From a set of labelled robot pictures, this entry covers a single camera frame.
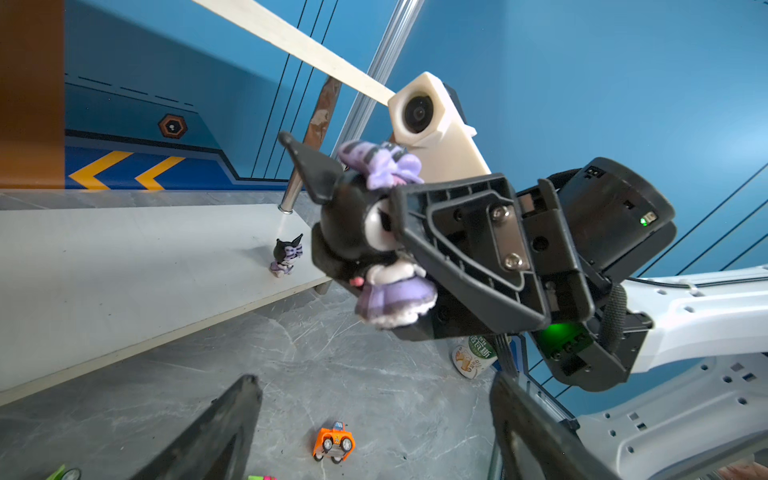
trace gray marble floor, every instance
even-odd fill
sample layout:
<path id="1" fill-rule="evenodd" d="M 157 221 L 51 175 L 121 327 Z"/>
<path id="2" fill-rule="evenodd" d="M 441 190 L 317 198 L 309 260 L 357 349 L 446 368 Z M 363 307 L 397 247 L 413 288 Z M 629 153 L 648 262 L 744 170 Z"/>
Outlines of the gray marble floor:
<path id="1" fill-rule="evenodd" d="M 200 194 L 114 194 L 11 192 L 0 195 L 0 209 L 203 203 Z M 207 195 L 211 203 L 280 198 Z M 314 222 L 305 197 L 297 211 Z M 337 285 L 325 296 L 298 293 L 2 406 L 0 478 L 42 479 L 61 463 L 81 467 L 86 479 L 127 478 L 244 373 L 257 375 L 264 391 L 251 475 L 484 478 L 492 374 L 465 379 L 450 363 L 450 344 L 375 331 L 354 316 L 354 303 Z M 357 449 L 341 465 L 315 462 L 316 432 L 335 419 L 347 423 Z"/>

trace camera lens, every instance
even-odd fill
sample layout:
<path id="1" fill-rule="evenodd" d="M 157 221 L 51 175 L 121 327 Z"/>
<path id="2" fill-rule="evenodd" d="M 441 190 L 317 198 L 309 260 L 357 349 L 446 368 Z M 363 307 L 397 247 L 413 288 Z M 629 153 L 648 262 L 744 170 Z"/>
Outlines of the camera lens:
<path id="1" fill-rule="evenodd" d="M 402 118 L 406 127 L 411 132 L 418 134 L 429 126 L 434 113 L 435 109 L 430 97 L 414 97 L 406 105 Z"/>

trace white camera housing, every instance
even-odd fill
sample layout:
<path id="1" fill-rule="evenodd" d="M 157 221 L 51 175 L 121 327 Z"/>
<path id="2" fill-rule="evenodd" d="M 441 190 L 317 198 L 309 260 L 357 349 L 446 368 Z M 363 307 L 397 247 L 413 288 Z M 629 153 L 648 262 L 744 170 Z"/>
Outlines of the white camera housing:
<path id="1" fill-rule="evenodd" d="M 432 100 L 432 121 L 424 131 L 413 133 L 405 124 L 406 105 L 415 97 Z M 451 96 L 435 75 L 425 72 L 387 102 L 395 142 L 422 161 L 419 175 L 427 183 L 460 180 L 490 174 L 472 140 L 477 131 L 465 124 Z"/>

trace green label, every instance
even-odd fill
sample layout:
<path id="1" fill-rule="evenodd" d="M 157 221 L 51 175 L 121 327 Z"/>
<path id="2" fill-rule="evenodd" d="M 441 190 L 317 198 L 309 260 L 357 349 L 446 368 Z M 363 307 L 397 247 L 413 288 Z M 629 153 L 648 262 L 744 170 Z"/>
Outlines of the green label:
<path id="1" fill-rule="evenodd" d="M 474 335 L 469 337 L 469 349 L 472 351 L 472 355 L 484 360 L 496 356 L 493 347 L 481 336 Z"/>

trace orange toy car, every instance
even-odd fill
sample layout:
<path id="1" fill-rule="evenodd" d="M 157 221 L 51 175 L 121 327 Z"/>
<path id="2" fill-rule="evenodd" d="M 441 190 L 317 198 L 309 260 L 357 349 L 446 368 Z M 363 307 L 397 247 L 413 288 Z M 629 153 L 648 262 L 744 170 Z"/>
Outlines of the orange toy car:
<path id="1" fill-rule="evenodd" d="M 332 429 L 320 429 L 312 457 L 318 462 L 328 455 L 333 463 L 341 463 L 355 449 L 355 439 L 344 429 L 343 422 L 334 422 Z"/>

